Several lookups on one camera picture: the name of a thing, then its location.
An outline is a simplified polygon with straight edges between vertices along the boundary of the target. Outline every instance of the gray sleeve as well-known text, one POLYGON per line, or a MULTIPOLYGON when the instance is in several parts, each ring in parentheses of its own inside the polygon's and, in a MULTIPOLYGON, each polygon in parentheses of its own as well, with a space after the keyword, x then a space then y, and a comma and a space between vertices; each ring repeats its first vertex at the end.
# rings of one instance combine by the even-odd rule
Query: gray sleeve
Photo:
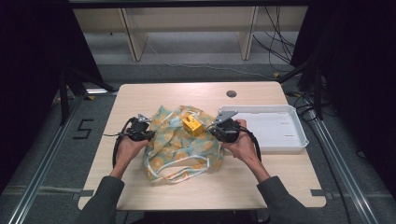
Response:
POLYGON ((117 202, 123 187, 124 183, 120 179, 103 177, 95 195, 85 204, 75 223, 115 223, 117 202))
POLYGON ((316 223, 312 212, 288 193, 278 176, 261 182, 257 188, 268 206, 272 224, 316 223))

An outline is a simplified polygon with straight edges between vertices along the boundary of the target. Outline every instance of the gray floor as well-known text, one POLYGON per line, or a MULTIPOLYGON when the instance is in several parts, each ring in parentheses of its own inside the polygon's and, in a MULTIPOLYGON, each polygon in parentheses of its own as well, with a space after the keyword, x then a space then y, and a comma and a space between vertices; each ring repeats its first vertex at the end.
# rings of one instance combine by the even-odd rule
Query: gray floor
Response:
MULTIPOLYGON (((296 33, 283 35, 291 42, 297 36, 296 33)), ((266 34, 259 33, 256 36, 263 44, 267 46, 271 44, 271 38, 266 34)), ((277 72, 274 67, 280 70, 292 69, 275 56, 270 58, 268 52, 255 41, 252 42, 249 60, 242 61, 235 33, 151 34, 139 63, 132 62, 126 37, 123 34, 86 34, 86 37, 104 80, 115 87, 123 83, 271 80, 273 74, 277 72)), ((274 50, 283 52, 279 45, 275 45, 274 50)), ((298 78, 295 77, 284 83, 283 90, 296 92, 298 78)), ((288 102, 294 105, 297 99, 297 97, 288 97, 288 102)), ((114 100, 114 95, 96 96, 93 100, 83 101, 79 106, 24 223, 73 223, 78 215, 76 192, 84 186, 114 100), (74 137, 85 134, 78 132, 78 126, 83 119, 92 119, 83 126, 92 131, 88 139, 75 139, 74 137)), ((336 111, 328 106, 324 112, 325 124, 372 206, 379 223, 394 223, 396 202, 370 163, 356 155, 359 149, 343 122, 336 117, 336 111)), ((59 127, 59 122, 60 103, 55 99, 34 146, 0 197, 0 223, 7 223, 9 220, 23 190, 33 178, 36 168, 44 157, 59 127)), ((309 124, 312 123, 302 122, 302 124, 310 141, 307 151, 318 180, 329 195, 326 206, 313 210, 317 213, 320 223, 347 223, 340 193, 332 179, 318 140, 309 128, 309 124)), ((362 223, 361 216, 336 171, 335 176, 346 198, 352 223, 362 223)), ((117 223, 124 223, 124 219, 133 221, 141 216, 142 213, 139 212, 129 214, 118 212, 117 223)))

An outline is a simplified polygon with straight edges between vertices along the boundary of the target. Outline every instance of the patterned plastic bag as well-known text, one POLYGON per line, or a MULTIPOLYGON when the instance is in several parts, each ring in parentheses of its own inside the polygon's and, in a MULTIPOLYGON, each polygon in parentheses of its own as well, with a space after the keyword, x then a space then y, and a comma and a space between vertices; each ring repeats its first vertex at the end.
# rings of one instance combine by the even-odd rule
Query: patterned plastic bag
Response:
POLYGON ((197 137, 187 133, 182 120, 188 115, 193 115, 205 129, 215 119, 198 108, 185 105, 174 111, 161 106, 152 117, 149 128, 156 133, 146 147, 144 157, 150 181, 164 178, 178 183, 207 170, 219 169, 224 153, 221 142, 208 131, 197 137), (163 175, 162 172, 166 173, 164 170, 170 167, 174 172, 163 175))

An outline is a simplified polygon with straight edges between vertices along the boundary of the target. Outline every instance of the white tray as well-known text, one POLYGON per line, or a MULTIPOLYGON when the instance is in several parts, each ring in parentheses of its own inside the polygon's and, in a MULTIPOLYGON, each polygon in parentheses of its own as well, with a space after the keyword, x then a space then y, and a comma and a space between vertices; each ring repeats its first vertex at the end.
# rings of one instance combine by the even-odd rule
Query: white tray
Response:
POLYGON ((261 152, 300 151, 308 145, 296 109, 290 105, 224 105, 221 111, 237 111, 232 119, 245 119, 261 152))

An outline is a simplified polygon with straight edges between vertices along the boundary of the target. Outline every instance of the hand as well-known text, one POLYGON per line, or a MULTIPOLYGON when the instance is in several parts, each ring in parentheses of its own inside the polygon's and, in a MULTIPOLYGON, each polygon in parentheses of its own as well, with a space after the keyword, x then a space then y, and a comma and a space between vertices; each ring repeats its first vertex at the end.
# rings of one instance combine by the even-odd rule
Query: hand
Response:
MULTIPOLYGON (((244 119, 237 119, 236 122, 242 127, 247 127, 247 122, 244 119)), ((256 176, 256 179, 261 183, 270 178, 262 162, 257 158, 257 152, 250 139, 250 136, 245 132, 239 132, 239 138, 234 143, 222 143, 223 147, 229 149, 235 158, 244 162, 250 171, 256 176)))
POLYGON ((110 175, 121 179, 131 160, 133 160, 137 154, 139 154, 140 150, 148 143, 148 140, 135 142, 128 136, 123 136, 119 144, 117 162, 110 175))

